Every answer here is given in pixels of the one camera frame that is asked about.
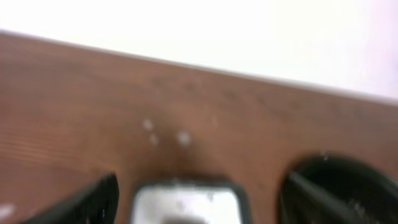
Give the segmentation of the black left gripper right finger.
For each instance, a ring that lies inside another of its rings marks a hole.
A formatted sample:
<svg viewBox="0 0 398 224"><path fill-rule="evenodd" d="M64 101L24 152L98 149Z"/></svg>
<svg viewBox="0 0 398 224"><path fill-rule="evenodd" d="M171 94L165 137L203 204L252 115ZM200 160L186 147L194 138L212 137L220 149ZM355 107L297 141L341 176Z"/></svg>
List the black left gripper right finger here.
<svg viewBox="0 0 398 224"><path fill-rule="evenodd" d="M287 222L369 224L373 219L292 172L287 179Z"/></svg>

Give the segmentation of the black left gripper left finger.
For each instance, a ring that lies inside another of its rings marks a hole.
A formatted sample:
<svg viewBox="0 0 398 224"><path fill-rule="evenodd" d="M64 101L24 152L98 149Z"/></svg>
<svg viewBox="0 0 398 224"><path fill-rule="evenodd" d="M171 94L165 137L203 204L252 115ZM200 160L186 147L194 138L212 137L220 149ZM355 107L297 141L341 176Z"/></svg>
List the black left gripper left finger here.
<svg viewBox="0 0 398 224"><path fill-rule="evenodd" d="M113 224L118 202L118 180L110 173L22 224Z"/></svg>

